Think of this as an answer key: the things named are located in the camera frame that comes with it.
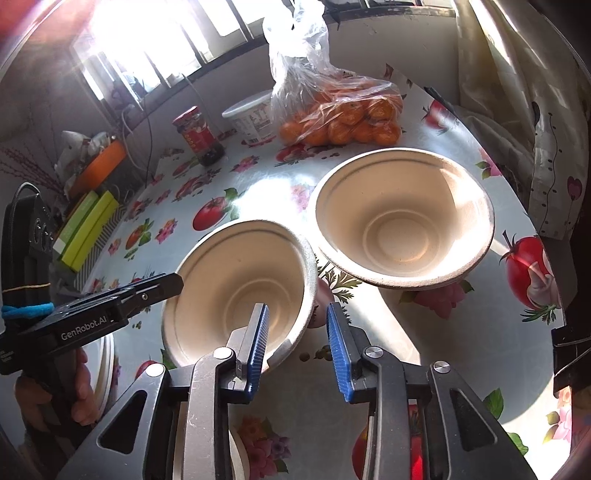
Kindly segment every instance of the plastic container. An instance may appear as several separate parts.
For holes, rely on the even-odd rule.
[[[222,113],[244,137],[248,145],[258,145],[275,138],[271,124],[271,92],[266,90],[245,98]]]
[[[173,125],[195,152],[201,165],[208,167],[224,156],[223,145],[211,133],[198,107],[191,107],[179,115],[173,120]]]

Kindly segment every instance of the orange lid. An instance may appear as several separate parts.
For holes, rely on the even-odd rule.
[[[123,143],[113,140],[76,179],[68,192],[68,197],[75,198],[80,193],[96,189],[126,156]]]

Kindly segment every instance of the window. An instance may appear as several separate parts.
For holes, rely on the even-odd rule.
[[[392,6],[433,1],[449,2],[325,4],[328,15],[376,15],[380,10],[391,13]],[[100,0],[73,51],[95,96],[118,117],[129,104],[143,109],[144,98],[168,98],[166,91],[176,83],[213,67],[211,62],[231,56],[237,47],[262,44],[262,19],[272,4],[279,3],[293,8],[292,0]]]

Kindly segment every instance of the bowl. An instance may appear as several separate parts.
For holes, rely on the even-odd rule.
[[[314,308],[317,271],[308,241],[270,220],[237,220],[205,236],[177,273],[183,292],[163,307],[163,341],[178,367],[226,345],[255,303],[269,307],[263,372],[283,361]]]
[[[492,203],[456,162],[412,148],[358,155],[310,198],[311,232],[341,270],[378,287],[425,290],[462,278],[495,230]]]

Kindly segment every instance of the orange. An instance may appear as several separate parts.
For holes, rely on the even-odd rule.
[[[388,102],[390,102],[390,104],[398,111],[398,113],[402,112],[403,102],[400,95],[394,95],[393,93],[390,93],[384,96],[386,97],[386,100],[388,100]]]
[[[360,102],[346,102],[340,106],[339,122],[353,126],[363,119],[363,105]]]
[[[329,141],[333,145],[346,145],[351,143],[353,136],[351,136],[351,127],[343,125],[338,120],[333,120],[329,124]]]
[[[396,145],[402,135],[402,130],[392,122],[379,122],[373,128],[374,142],[382,147]]]
[[[293,145],[301,135],[302,124],[285,122],[279,127],[279,136],[286,145]]]
[[[312,147],[319,147],[329,143],[328,127],[326,125],[320,126],[317,120],[309,120],[304,124],[303,132],[305,133],[304,143]]]
[[[351,132],[353,140],[359,143],[370,143],[374,139],[374,132],[369,123],[365,120],[359,122]]]
[[[370,103],[368,114],[373,120],[388,120],[394,114],[394,107],[385,98],[377,98]]]

